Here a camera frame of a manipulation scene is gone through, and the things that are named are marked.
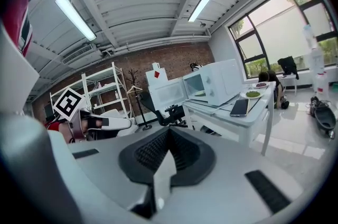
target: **coat rack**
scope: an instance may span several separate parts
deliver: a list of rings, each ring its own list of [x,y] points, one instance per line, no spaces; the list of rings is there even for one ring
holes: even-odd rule
[[[143,111],[142,111],[142,108],[141,108],[141,104],[139,103],[139,99],[138,99],[138,94],[136,93],[137,91],[140,91],[141,89],[136,87],[135,84],[136,84],[136,73],[138,72],[138,70],[134,71],[133,69],[129,70],[128,73],[129,75],[132,77],[132,79],[128,79],[126,78],[126,80],[130,81],[130,83],[132,83],[133,87],[133,91],[134,91],[134,94],[135,94],[135,98],[136,98],[136,102],[137,102],[137,105],[138,105],[138,108],[139,108],[139,111],[141,112],[141,116],[142,116],[142,119],[143,119],[143,122],[144,122],[144,125],[145,127],[143,127],[143,130],[149,130],[152,128],[152,125],[148,125],[147,122],[146,122],[146,119],[144,118],[144,115],[143,115]]]

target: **ceiling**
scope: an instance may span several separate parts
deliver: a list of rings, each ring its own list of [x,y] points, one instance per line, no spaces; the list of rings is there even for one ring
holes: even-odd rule
[[[127,45],[145,48],[149,46],[147,41],[154,39],[161,39],[158,44],[170,43],[172,39],[207,41],[210,37],[207,29],[239,1],[211,0],[199,18],[189,23],[187,19],[199,0],[71,0],[97,35],[92,41],[97,51],[72,66],[63,64],[62,59],[88,43],[87,39],[62,13],[55,0],[31,0],[29,19],[34,42],[26,58],[41,78],[29,100],[35,99],[65,75],[102,59],[104,55],[109,56],[108,52],[118,55],[132,50]]]

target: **window frame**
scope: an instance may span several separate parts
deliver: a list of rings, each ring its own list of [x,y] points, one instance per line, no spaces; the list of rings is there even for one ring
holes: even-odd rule
[[[262,3],[260,3],[260,4],[259,4],[258,6],[256,6],[254,9],[252,9],[251,11],[249,11],[248,13],[246,13],[245,15],[243,15],[240,19],[236,20],[236,21],[233,22],[230,26],[228,26],[228,30],[230,31],[230,34],[231,34],[231,36],[232,36],[232,38],[233,38],[233,40],[234,40],[234,42],[235,42],[235,44],[236,44],[236,47],[237,47],[238,52],[239,52],[239,54],[240,54],[240,57],[241,57],[241,59],[242,59],[242,64],[243,64],[243,68],[244,68],[245,75],[246,75],[247,79],[257,78],[257,77],[249,77],[249,76],[248,76],[247,69],[246,69],[246,63],[248,63],[248,62],[251,62],[251,61],[255,61],[255,60],[263,59],[263,58],[264,58],[264,59],[266,59],[267,67],[268,67],[268,69],[270,70],[270,63],[269,63],[268,55],[266,54],[266,51],[265,51],[265,48],[264,48],[264,44],[263,44],[263,42],[262,42],[262,40],[261,40],[261,38],[260,38],[260,36],[259,36],[259,33],[258,33],[258,31],[257,31],[257,29],[256,29],[256,27],[255,27],[255,25],[253,24],[253,22],[251,21],[251,18],[249,17],[249,15],[250,15],[252,12],[254,12],[255,10],[257,10],[258,8],[260,8],[261,6],[263,6],[264,4],[266,4],[266,3],[269,2],[269,1],[270,1],[270,0],[264,0]],[[302,5],[298,5],[297,2],[296,2],[295,0],[293,0],[293,1],[294,1],[294,4],[296,5],[296,7],[298,8],[298,10],[300,11],[300,13],[301,13],[302,17],[304,18],[304,21],[305,21],[305,23],[306,23],[307,25],[310,25],[310,23],[309,23],[309,21],[308,21],[306,15],[305,15],[305,13],[304,13],[304,11],[305,11],[306,9],[310,8],[310,7],[313,7],[313,6],[317,5],[317,4],[320,4],[320,3],[323,4],[323,5],[324,5],[324,8],[325,8],[325,10],[326,10],[326,12],[328,13],[328,16],[329,16],[331,22],[332,22],[332,26],[333,26],[334,31],[333,31],[333,32],[327,32],[327,33],[321,34],[321,35],[319,35],[319,36],[316,36],[316,40],[317,40],[317,42],[321,42],[321,41],[324,41],[324,40],[327,40],[327,39],[331,39],[331,38],[334,38],[334,37],[338,38],[337,27],[336,27],[336,25],[335,25],[335,23],[334,23],[334,21],[333,21],[333,19],[332,19],[332,14],[331,14],[330,11],[328,10],[328,8],[327,8],[327,6],[326,6],[324,0],[311,0],[311,1],[309,1],[309,2],[306,2],[306,3],[302,4]],[[253,27],[253,31],[249,31],[249,32],[247,32],[246,34],[242,35],[240,38],[235,39],[234,35],[232,34],[231,27],[234,26],[237,22],[239,22],[239,21],[241,21],[242,19],[244,19],[245,17],[247,17],[248,20],[250,21],[250,23],[251,23],[251,25],[252,25],[252,27]],[[246,39],[246,38],[248,38],[248,37],[254,35],[254,34],[256,35],[256,37],[257,37],[257,39],[258,39],[258,42],[259,42],[259,44],[260,44],[260,47],[261,47],[261,49],[262,49],[262,55],[255,56],[255,57],[252,57],[252,58],[250,58],[250,59],[244,59],[244,58],[243,58],[243,55],[242,55],[242,53],[241,53],[241,47],[240,47],[240,45],[239,45],[239,42],[240,42],[241,40],[244,40],[244,39]],[[326,64],[326,65],[324,65],[324,67],[329,67],[329,66],[334,66],[334,65],[336,65],[336,63]],[[309,70],[309,68],[300,69],[300,70],[298,70],[298,72],[307,71],[307,70]]]

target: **plate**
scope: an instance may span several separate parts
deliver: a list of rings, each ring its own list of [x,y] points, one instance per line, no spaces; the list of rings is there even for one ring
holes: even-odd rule
[[[205,96],[205,90],[195,92],[194,96]]]
[[[248,97],[248,96],[247,96],[247,92],[250,92],[250,91],[256,91],[256,92],[258,92],[258,93],[259,93],[259,96],[256,96],[256,97]],[[241,92],[241,97],[247,98],[247,99],[257,99],[257,98],[260,98],[260,97],[262,97],[262,96],[263,96],[263,94],[262,94],[261,92],[257,91],[257,90],[245,90],[245,91]]]
[[[256,86],[257,86],[257,84],[260,84],[260,83],[265,83],[265,86],[256,87]],[[268,86],[269,86],[269,84],[268,84],[268,83],[266,83],[266,82],[259,82],[259,83],[257,83],[257,84],[255,85],[255,88],[256,88],[256,89],[261,89],[261,88],[265,88],[265,87],[268,87]]]

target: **white shelving unit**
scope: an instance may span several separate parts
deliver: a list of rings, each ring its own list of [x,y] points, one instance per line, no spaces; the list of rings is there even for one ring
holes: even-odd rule
[[[91,104],[91,97],[92,96],[97,96],[98,98],[98,102],[99,105],[94,106],[94,109],[103,109],[103,112],[105,112],[104,107],[107,107],[109,105],[115,104],[115,103],[121,103],[122,106],[122,110],[119,111],[119,113],[125,117],[125,118],[131,118],[134,116],[134,112],[132,110],[132,105],[130,103],[129,100],[129,95],[127,94],[127,89],[126,89],[126,84],[125,84],[125,80],[123,77],[123,72],[122,69],[119,69],[115,66],[115,64],[112,62],[111,63],[111,67],[104,69],[102,71],[99,71],[97,73],[91,74],[89,76],[86,76],[85,73],[83,73],[81,75],[81,79],[66,86],[65,88],[59,90],[58,92],[51,94],[50,93],[50,98],[51,98],[51,102],[54,99],[55,101],[57,100],[57,98],[59,98],[61,96],[61,94],[67,89],[67,88],[71,88],[73,90],[79,90],[81,88],[83,88],[84,94],[83,96],[86,99],[86,103],[88,107],[92,107]],[[107,78],[113,77],[114,81],[106,84],[105,86],[102,86],[101,88],[98,88],[98,82],[105,80]],[[94,89],[92,89],[91,91],[88,91],[88,86],[89,85],[95,85]],[[123,89],[126,92],[126,97],[123,98],[121,95],[121,89]],[[105,92],[109,92],[115,90],[118,93],[119,99],[113,100],[111,102],[108,103],[103,103],[102,99],[101,99],[101,94],[105,93]],[[125,106],[125,101],[128,101],[128,105],[129,105],[129,110],[126,108]]]

